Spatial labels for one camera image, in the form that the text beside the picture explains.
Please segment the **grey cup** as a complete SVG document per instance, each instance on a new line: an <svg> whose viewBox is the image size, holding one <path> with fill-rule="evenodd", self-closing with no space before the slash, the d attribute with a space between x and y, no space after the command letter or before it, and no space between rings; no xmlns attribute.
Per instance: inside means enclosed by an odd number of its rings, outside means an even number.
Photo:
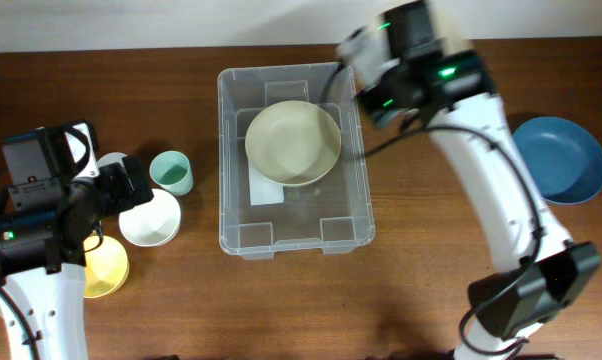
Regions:
<svg viewBox="0 0 602 360"><path fill-rule="evenodd" d="M122 169L124 169L125 165L123 163L123 159L125 157L126 154L122 152L111 152L105 154L97 161L97 167L101 169L108 165L118 164Z"/></svg>

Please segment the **mint green cup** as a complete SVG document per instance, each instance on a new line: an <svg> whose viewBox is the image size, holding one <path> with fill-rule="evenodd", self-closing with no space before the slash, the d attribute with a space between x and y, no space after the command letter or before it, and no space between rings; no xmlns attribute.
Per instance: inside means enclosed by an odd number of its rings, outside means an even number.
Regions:
<svg viewBox="0 0 602 360"><path fill-rule="evenodd" d="M175 196L186 195L194 185L190 161L178 151L157 155L150 164L149 173L156 184Z"/></svg>

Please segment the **cream plate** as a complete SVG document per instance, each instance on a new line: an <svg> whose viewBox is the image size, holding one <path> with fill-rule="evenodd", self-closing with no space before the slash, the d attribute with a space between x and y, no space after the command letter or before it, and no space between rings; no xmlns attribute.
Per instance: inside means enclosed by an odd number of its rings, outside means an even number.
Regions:
<svg viewBox="0 0 602 360"><path fill-rule="evenodd" d="M288 100L263 109L245 136L246 155L265 178L288 187L312 184L340 157L340 128L323 108Z"/></svg>

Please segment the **dark blue plate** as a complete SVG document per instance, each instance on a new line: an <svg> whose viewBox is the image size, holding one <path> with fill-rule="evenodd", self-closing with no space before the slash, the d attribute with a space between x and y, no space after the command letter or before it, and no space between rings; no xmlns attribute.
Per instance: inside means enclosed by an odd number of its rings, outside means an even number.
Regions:
<svg viewBox="0 0 602 360"><path fill-rule="evenodd" d="M537 117L520 125L513 139L546 201L581 204L602 191L602 147L580 125Z"/></svg>

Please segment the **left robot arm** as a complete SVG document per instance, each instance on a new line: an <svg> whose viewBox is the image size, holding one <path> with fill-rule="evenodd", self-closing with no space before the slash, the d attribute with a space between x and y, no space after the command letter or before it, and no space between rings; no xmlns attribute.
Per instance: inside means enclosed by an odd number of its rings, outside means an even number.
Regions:
<svg viewBox="0 0 602 360"><path fill-rule="evenodd" d="M154 195L141 162L99 166L94 126L40 127L4 139L0 306L14 359L85 359L84 242Z"/></svg>

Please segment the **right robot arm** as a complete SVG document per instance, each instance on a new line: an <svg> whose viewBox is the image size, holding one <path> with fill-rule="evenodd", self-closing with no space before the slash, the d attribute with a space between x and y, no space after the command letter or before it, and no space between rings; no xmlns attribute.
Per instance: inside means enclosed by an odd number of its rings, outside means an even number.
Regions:
<svg viewBox="0 0 602 360"><path fill-rule="evenodd" d="M407 1L336 49L360 80L357 100L400 139L426 134L446 156L482 226L494 273L470 284L453 359L517 359L530 336L572 305L601 265L542 198L472 43L426 1Z"/></svg>

